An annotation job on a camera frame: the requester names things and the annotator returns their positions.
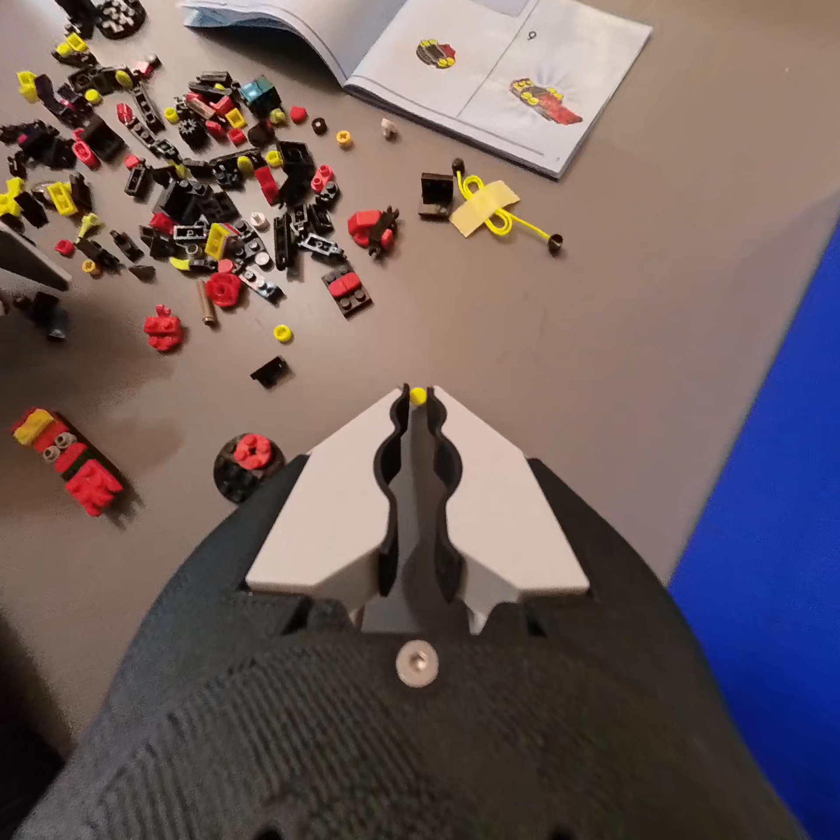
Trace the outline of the pile of lego pieces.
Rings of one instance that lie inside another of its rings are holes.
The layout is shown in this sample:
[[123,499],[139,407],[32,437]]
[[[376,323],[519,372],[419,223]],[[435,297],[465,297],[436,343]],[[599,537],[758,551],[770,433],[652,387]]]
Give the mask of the pile of lego pieces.
[[157,56],[134,68],[103,65],[66,18],[65,37],[51,52],[73,69],[55,85],[44,73],[17,74],[17,89],[41,104],[68,134],[41,119],[2,122],[10,177],[2,182],[2,222],[25,235],[49,213],[81,221],[74,240],[56,251],[87,258],[91,273],[120,272],[119,257],[91,238],[100,227],[81,171],[124,166],[124,193],[145,200],[162,192],[140,238],[153,259],[184,272],[232,272],[259,289],[251,264],[294,267],[308,252],[344,261],[331,239],[329,205],[340,194],[328,166],[317,169],[304,143],[277,142],[285,118],[277,90],[261,77],[247,86],[224,71],[200,74],[173,108],[161,112],[147,80]]

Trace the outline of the black plate with red tiles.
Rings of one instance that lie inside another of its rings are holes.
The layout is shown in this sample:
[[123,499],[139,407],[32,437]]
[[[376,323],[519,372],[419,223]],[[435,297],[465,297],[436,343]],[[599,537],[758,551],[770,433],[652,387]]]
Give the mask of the black plate with red tiles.
[[321,281],[346,320],[373,305],[361,278],[348,264],[331,268],[322,275]]

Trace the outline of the round plate with red piece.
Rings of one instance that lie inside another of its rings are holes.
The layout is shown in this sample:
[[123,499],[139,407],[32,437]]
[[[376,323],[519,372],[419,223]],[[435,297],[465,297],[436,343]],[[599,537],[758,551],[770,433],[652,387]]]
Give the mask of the round plate with red piece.
[[285,464],[285,456],[269,437],[240,434],[218,451],[213,462],[213,482],[225,499],[238,505],[280,472]]

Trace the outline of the black square lego piece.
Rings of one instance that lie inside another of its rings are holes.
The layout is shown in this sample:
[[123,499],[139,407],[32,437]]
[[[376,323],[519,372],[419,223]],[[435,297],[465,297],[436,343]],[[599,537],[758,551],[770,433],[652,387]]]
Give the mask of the black square lego piece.
[[455,177],[451,173],[422,173],[418,216],[427,221],[448,220],[452,212],[454,196]]

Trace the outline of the black angled lego piece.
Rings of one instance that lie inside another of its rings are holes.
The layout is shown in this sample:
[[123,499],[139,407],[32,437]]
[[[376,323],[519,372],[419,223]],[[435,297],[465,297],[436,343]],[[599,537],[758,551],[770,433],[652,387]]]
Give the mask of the black angled lego piece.
[[69,332],[69,316],[60,305],[58,297],[39,291],[28,307],[30,321],[45,335],[47,340],[64,342]]

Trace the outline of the red round lego piece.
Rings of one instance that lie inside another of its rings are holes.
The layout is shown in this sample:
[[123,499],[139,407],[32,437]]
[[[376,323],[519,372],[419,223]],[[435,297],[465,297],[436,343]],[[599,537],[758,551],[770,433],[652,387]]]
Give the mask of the red round lego piece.
[[204,282],[207,299],[222,309],[231,309],[238,305],[242,287],[240,276],[232,272],[215,272]]

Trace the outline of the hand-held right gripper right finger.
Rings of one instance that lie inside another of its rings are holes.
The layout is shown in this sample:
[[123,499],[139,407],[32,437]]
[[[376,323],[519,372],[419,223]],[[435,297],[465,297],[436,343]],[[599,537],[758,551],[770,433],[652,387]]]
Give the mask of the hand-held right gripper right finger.
[[500,604],[590,591],[528,458],[439,386],[427,391],[434,472],[444,486],[434,570],[447,603],[480,634]]

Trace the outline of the lego instruction booklet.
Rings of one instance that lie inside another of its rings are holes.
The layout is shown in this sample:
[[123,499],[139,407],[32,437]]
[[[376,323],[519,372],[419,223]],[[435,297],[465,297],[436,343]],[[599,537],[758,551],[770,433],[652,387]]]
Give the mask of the lego instruction booklet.
[[575,1],[190,1],[190,28],[302,37],[339,84],[558,181],[653,33]]

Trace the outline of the black tall lego assembly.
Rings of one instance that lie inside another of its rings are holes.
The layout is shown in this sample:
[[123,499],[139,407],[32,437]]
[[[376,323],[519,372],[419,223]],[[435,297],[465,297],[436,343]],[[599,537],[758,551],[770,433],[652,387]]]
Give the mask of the black tall lego assembly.
[[95,3],[73,0],[57,0],[55,3],[83,39],[92,37],[99,21],[99,10]]

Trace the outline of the pale yellow tape strip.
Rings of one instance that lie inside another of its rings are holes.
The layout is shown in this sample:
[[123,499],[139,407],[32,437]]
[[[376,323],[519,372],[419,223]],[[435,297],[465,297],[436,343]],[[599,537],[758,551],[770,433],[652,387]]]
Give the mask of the pale yellow tape strip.
[[514,225],[508,208],[519,202],[518,194],[504,182],[484,183],[478,175],[459,177],[458,189],[464,202],[452,211],[449,222],[464,236],[484,226],[498,237],[510,234]]

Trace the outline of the red and brown lego assembly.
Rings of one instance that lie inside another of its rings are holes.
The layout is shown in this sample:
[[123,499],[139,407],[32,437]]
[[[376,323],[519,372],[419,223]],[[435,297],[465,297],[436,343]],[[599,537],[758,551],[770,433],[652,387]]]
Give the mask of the red and brown lego assembly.
[[399,218],[399,209],[392,206],[384,211],[358,211],[348,220],[348,232],[354,243],[365,249],[369,256],[380,258],[390,253],[394,246]]

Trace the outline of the red lego car assembly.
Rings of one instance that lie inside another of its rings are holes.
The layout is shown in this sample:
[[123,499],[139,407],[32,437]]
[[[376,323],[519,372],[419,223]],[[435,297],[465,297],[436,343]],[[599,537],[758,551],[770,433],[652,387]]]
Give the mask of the red lego car assembly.
[[124,478],[110,459],[57,412],[30,407],[13,425],[12,435],[41,457],[91,517],[110,509],[126,490]]

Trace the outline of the black round lego plate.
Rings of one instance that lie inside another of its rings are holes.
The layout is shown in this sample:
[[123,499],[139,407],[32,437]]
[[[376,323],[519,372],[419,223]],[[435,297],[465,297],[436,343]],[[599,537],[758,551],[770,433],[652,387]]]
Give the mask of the black round lego plate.
[[147,13],[141,1],[101,1],[96,5],[94,25],[104,38],[126,39],[144,25]]

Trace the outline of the blue board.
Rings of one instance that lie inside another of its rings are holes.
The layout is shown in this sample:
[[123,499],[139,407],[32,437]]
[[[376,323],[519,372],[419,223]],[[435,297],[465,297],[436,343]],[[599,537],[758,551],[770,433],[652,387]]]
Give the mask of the blue board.
[[668,590],[753,757],[839,838],[839,226]]

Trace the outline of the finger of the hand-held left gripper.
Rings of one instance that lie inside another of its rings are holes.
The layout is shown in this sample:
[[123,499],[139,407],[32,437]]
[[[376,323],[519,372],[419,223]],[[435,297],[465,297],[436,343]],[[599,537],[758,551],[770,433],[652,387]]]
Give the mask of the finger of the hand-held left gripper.
[[15,276],[55,291],[68,291],[71,276],[16,229],[1,222],[2,275]]

